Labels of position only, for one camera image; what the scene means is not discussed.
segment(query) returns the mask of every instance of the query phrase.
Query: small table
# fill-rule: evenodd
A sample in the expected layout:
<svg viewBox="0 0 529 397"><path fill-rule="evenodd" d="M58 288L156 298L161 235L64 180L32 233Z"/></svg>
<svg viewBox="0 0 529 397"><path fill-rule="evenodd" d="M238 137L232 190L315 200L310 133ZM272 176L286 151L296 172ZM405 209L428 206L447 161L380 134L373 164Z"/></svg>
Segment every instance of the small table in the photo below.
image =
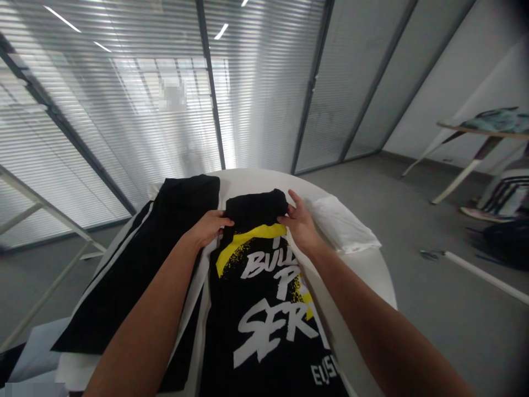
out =
<svg viewBox="0 0 529 397"><path fill-rule="evenodd" d="M515 134L515 133L508 133L508 132L490 132L490 131L480 131L480 130L473 130L471 128L465 128L460 126L451 126L448 124L443 123L442 121L438 121L436 123L439 127L442 128L448 128L449 130L455 130L457 132L450 135L447 139L439 143L437 146L432 148L431 150L423 153L415 163L410 165L406 171L401 175L401 177L406 176L410 170L419 164L426 156L432 154L434 151L439 149L442 145L445 143L448 143L450 141L453 141L456 138L459 138L460 136L466 134L466 133L475 133L479 135L487 135L488 138L485 141L485 143L481 146L481 148L478 150L476 155L474 156L474 159L470 162L470 164L463 170L461 173L456 177L456 179L453 180L453 182L436 198L434 198L431 203L432 204L439 204L444 198L446 198L450 193L454 191L456 187L459 186L461 182L465 180L465 178L478 166L479 163L500 143L504 138L511 138L511 139L518 139L523 141L529 141L529 134Z"/></svg>

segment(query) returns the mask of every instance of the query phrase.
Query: black bag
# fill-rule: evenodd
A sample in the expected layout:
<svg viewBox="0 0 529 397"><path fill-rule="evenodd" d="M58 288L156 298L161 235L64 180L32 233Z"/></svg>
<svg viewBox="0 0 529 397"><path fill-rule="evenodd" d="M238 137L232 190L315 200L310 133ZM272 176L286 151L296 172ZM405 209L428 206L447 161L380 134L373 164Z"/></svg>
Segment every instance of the black bag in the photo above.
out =
<svg viewBox="0 0 529 397"><path fill-rule="evenodd" d="M495 224L483 231L492 254L520 269L529 269L529 220Z"/></svg>

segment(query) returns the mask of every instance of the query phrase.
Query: floor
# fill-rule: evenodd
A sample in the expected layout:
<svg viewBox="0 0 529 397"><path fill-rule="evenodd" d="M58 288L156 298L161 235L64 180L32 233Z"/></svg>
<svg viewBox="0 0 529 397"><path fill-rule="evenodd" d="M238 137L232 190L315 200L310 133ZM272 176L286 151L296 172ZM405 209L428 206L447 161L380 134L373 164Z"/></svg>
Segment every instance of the floor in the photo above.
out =
<svg viewBox="0 0 529 397"><path fill-rule="evenodd" d="M121 227L95 232L94 239L108 246ZM84 242L81 237L73 237L14 255L0 256L0 341L3 342L11 334ZM13 346L26 341L35 325L68 317L93 277L100 259L95 257L77 263Z"/></svg>
<svg viewBox="0 0 529 397"><path fill-rule="evenodd" d="M529 379L529 307L459 266L420 257L419 249L449 250L529 294L529 273L475 257L471 233L487 223L457 211L487 178L471 175L437 206L429 204L457 173L443 165L417 166L387 154L302 176L336 195L382 242L397 304L454 365L479 396L522 396ZM105 245L119 227L95 233ZM4 340L82 246L79 238L0 258L0 340ZM68 316L98 259L80 262L32 322ZM25 340L29 331L19 339Z"/></svg>
<svg viewBox="0 0 529 397"><path fill-rule="evenodd" d="M529 391L529 307L446 259L418 251L448 250L529 294L529 272L475 257L472 234L487 222L457 208L479 195L486 178L471 175L445 201L429 200L456 169L422 164L404 179L410 161L387 154L322 169L302 178L337 196L382 242L399 310L452 363L479 396L526 396Z"/></svg>

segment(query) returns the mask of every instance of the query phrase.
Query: shoe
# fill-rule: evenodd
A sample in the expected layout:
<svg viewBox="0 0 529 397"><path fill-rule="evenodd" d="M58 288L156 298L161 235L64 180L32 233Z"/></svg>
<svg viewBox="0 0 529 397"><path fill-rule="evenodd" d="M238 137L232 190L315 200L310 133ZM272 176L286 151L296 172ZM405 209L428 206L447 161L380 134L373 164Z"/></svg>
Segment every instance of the shoe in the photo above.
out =
<svg viewBox="0 0 529 397"><path fill-rule="evenodd" d="M503 215L493 215L485 211L478 210L477 208L468 208L461 207L459 210L475 219L481 219L482 221L489 221L494 223L507 223L516 220L514 216L503 216Z"/></svg>

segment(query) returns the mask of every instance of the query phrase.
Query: black t-shirt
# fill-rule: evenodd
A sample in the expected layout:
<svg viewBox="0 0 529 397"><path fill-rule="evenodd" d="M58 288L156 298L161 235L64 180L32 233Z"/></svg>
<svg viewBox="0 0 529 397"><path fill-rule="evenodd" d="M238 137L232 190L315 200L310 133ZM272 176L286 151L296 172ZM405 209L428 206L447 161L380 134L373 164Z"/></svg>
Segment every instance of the black t-shirt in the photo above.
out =
<svg viewBox="0 0 529 397"><path fill-rule="evenodd" d="M211 309L201 396L347 396L309 290L277 216L283 192L228 200L210 256Z"/></svg>

